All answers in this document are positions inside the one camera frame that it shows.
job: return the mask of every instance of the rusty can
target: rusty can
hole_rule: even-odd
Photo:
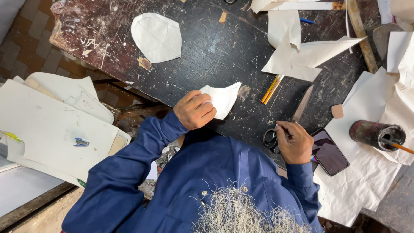
[[[386,138],[400,145],[404,144],[406,138],[404,129],[399,125],[365,120],[354,122],[349,128],[349,136],[356,142],[387,152],[393,152],[398,148],[381,142],[381,138]]]

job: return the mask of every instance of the man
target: man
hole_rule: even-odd
[[[288,180],[259,149],[213,136],[183,146],[161,172],[153,199],[141,206],[144,195],[137,186],[151,162],[170,142],[214,118],[210,99],[200,91],[189,92],[164,119],[146,119],[136,141],[91,168],[63,230],[322,232],[319,185],[312,181],[310,163],[313,139],[303,127],[286,121],[278,121],[276,130]]]

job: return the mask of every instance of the dark wooden table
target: dark wooden table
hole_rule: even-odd
[[[249,90],[246,97],[237,99],[224,121],[214,120],[208,126],[259,147],[285,167],[281,157],[262,145],[263,133],[273,128],[276,120],[290,119],[311,84],[312,97],[300,124],[309,133],[324,127],[332,119],[331,106],[344,101],[367,68],[361,49],[354,46],[353,54],[347,50],[320,65],[323,71],[313,83],[285,77],[270,102],[261,104],[274,79],[274,75],[262,73],[261,69],[274,48],[267,41],[267,13],[254,14],[250,3],[251,0],[236,0],[231,5],[224,0],[69,0],[51,42],[171,107],[188,91],[207,84],[226,87],[241,81]],[[369,34],[380,25],[378,5],[376,0],[359,0],[358,5]],[[228,14],[222,24],[219,19],[223,11]],[[144,56],[131,37],[130,27],[134,17],[146,12],[179,23],[181,57],[150,68],[148,64],[140,66],[138,59]],[[299,14],[316,22],[302,23],[302,42],[338,40],[346,35],[343,10]],[[355,37],[352,27],[351,37]],[[83,56],[85,50],[92,51]]]

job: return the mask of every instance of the smartphone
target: smartphone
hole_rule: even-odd
[[[312,154],[329,176],[338,174],[349,167],[347,158],[324,128],[317,130],[313,137]]]

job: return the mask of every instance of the man's right hand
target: man's right hand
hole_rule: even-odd
[[[276,121],[276,123],[277,144],[285,162],[288,164],[309,163],[313,138],[300,124],[287,121]]]
[[[201,94],[194,90],[186,94],[174,106],[173,111],[177,118],[188,130],[198,129],[211,121],[217,113],[208,94]]]

